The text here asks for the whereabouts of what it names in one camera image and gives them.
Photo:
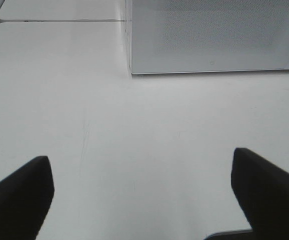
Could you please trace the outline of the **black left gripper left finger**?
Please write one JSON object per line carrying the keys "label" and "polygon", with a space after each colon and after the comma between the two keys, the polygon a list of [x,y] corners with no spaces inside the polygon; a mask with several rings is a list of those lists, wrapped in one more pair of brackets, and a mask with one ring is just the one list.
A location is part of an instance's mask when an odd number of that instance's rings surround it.
{"label": "black left gripper left finger", "polygon": [[37,156],[0,181],[0,240],[34,240],[55,193],[47,156]]}

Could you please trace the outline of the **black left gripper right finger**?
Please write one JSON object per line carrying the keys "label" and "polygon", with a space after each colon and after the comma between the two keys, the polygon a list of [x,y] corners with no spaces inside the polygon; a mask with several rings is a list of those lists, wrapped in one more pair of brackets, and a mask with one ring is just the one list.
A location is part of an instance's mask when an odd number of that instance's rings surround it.
{"label": "black left gripper right finger", "polygon": [[231,187],[258,240],[289,240],[289,173],[248,148],[233,153]]}

